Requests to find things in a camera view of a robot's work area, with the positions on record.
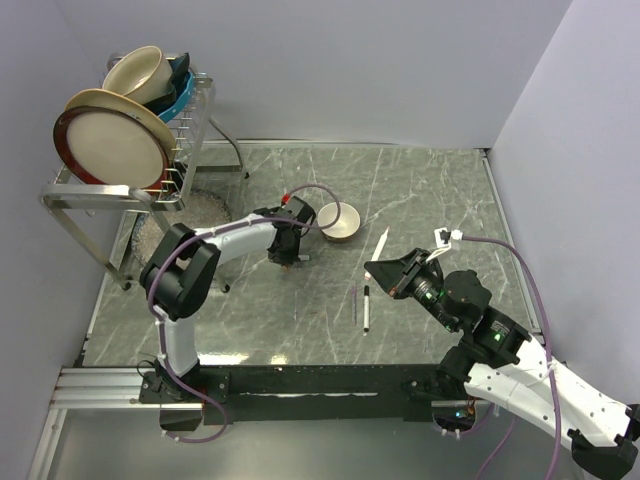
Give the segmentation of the white pen pink end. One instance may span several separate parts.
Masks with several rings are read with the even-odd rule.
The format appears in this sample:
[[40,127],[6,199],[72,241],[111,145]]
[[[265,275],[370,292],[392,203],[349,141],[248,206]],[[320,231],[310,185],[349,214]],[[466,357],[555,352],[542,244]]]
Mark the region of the white pen pink end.
[[376,247],[374,249],[374,252],[372,254],[371,262],[376,262],[376,261],[379,260],[380,255],[382,253],[382,250],[384,249],[384,246],[385,246],[385,244],[387,242],[389,230],[390,230],[390,227],[387,227],[384,230],[384,232],[381,234],[381,236],[380,236],[380,238],[379,238],[379,240],[378,240],[378,242],[376,244]]

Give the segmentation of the white pen black tip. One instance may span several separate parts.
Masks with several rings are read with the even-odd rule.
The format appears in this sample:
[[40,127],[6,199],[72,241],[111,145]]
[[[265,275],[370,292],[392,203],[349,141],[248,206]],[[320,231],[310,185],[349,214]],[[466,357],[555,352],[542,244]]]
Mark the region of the white pen black tip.
[[363,304],[363,334],[366,336],[370,331],[370,287],[368,284],[364,285],[364,304]]

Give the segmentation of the white pen purple tip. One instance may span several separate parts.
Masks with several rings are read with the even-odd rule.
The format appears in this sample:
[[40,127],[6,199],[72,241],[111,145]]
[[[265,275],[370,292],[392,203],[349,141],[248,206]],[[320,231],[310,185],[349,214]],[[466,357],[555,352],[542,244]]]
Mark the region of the white pen purple tip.
[[358,325],[358,287],[357,284],[351,286],[351,319],[354,326]]

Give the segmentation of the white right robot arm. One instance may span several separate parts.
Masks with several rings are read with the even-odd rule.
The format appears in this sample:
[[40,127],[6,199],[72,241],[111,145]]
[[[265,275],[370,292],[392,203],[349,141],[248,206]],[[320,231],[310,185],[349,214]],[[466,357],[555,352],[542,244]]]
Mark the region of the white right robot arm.
[[368,261],[365,270],[395,300],[415,299],[458,344],[440,362],[439,390],[465,392],[511,412],[559,440],[583,470],[622,479],[639,450],[639,407],[600,392],[547,355],[525,328],[490,304],[473,270],[443,274],[428,251]]

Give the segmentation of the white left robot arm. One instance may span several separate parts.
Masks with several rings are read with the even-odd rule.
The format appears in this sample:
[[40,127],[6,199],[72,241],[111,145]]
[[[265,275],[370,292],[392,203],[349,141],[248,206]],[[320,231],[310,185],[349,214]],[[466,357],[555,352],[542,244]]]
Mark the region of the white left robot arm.
[[297,196],[278,207],[257,209],[218,227],[170,227],[140,275],[160,342],[154,362],[163,390],[184,402],[205,393],[199,388],[195,314],[208,297],[219,266],[264,250],[281,266],[299,260],[303,232],[316,212]]

